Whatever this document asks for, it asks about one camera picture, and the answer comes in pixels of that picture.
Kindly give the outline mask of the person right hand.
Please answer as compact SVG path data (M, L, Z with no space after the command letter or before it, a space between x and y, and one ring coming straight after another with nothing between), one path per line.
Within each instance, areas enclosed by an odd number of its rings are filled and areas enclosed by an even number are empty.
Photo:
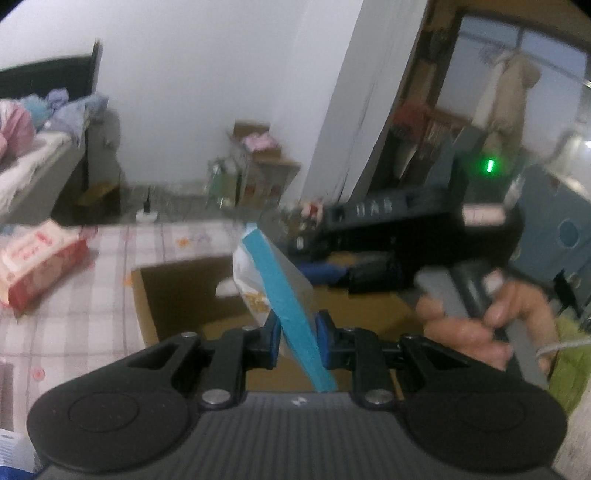
M482 318L452 317L441 301L427 295L419 299L416 312L427 338L499 370L507 367L513 350L497 340L495 333L515 319L525 323L536 347L559 341L555 317L543 291L520 281L506 282Z

